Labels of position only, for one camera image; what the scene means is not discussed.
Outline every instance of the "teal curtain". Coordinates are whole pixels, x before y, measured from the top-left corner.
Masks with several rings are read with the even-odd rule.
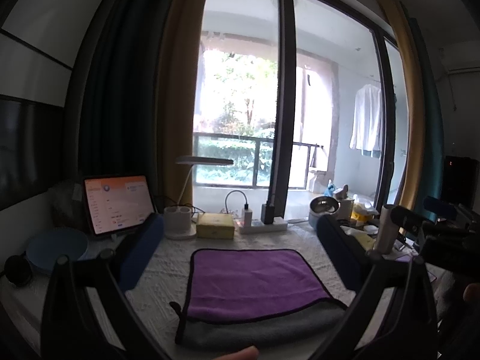
[[[417,47],[425,103],[425,149],[414,211],[434,221],[436,215],[423,208],[423,199],[427,196],[439,199],[442,192],[443,158],[445,156],[442,113],[434,74],[420,27],[417,20],[413,18],[409,18],[409,25]]]

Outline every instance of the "tablet screen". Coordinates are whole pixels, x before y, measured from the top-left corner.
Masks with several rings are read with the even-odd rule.
[[[95,234],[140,225],[154,212],[145,176],[85,180]]]

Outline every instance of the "hanging clothes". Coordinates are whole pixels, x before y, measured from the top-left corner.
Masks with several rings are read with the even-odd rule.
[[[367,84],[355,96],[350,149],[380,158],[383,137],[383,101],[380,88]]]

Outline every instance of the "desk lamp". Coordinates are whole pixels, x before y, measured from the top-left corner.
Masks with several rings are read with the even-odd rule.
[[[189,165],[190,169],[187,178],[183,183],[177,205],[165,207],[163,219],[165,222],[165,237],[168,239],[190,239],[196,236],[197,230],[191,222],[191,210],[189,207],[181,206],[183,193],[187,187],[188,180],[195,165],[233,165],[233,160],[213,157],[197,157],[193,155],[182,155],[175,160],[176,164]]]

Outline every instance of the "window frame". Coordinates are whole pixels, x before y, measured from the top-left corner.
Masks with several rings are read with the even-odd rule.
[[[398,49],[395,39],[380,25],[369,19],[341,0],[318,0],[351,19],[362,24],[370,30],[375,44],[380,84],[382,87],[383,117],[385,128],[383,129],[383,151],[380,158],[380,171],[375,193],[375,207],[378,211],[386,202],[390,183],[393,176],[394,153],[395,153],[395,97],[393,77],[390,69],[385,40]],[[267,205],[274,205],[275,216],[284,216],[287,204],[288,183],[290,178],[290,161],[280,161],[280,158],[291,158],[293,147],[293,125],[295,114],[295,87],[296,87],[296,28],[293,0],[279,0],[279,37],[278,37],[278,98],[277,120],[275,128],[272,174],[270,176],[270,188],[268,191]],[[332,87],[332,104],[339,100],[338,97],[338,66],[334,72]]]

